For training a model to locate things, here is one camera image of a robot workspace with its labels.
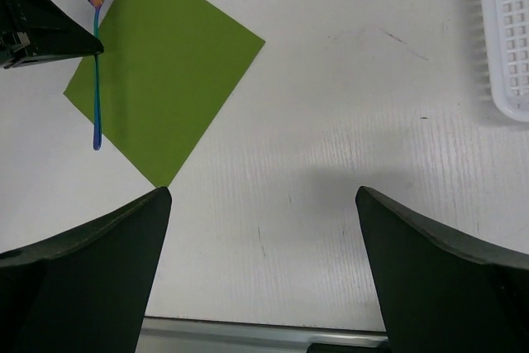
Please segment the green paper napkin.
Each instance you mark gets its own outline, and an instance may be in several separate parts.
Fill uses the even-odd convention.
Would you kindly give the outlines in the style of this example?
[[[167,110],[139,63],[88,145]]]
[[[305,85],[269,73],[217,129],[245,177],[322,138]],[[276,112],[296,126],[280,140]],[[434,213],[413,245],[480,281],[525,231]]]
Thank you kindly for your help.
[[[264,41],[207,0],[114,0],[104,51],[84,59],[65,96],[154,186],[169,185]]]

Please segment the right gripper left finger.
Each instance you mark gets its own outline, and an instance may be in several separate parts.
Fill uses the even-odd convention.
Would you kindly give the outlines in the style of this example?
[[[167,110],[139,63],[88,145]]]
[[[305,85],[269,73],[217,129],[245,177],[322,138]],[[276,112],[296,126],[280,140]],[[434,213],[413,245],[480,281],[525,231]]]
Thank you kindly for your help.
[[[117,210],[1,254],[3,352],[133,352],[172,198],[156,188]]]

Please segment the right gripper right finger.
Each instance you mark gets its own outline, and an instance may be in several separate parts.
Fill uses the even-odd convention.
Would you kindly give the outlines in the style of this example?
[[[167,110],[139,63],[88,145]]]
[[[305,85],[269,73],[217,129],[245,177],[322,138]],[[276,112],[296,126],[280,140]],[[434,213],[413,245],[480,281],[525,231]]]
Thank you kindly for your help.
[[[355,203],[393,352],[526,352],[528,256],[373,188]]]

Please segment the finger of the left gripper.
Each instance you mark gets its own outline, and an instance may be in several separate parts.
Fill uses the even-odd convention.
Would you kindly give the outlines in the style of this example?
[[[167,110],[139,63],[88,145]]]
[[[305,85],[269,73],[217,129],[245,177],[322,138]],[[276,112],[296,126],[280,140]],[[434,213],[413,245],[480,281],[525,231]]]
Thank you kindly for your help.
[[[1,67],[100,55],[102,42],[51,0],[1,0]]]

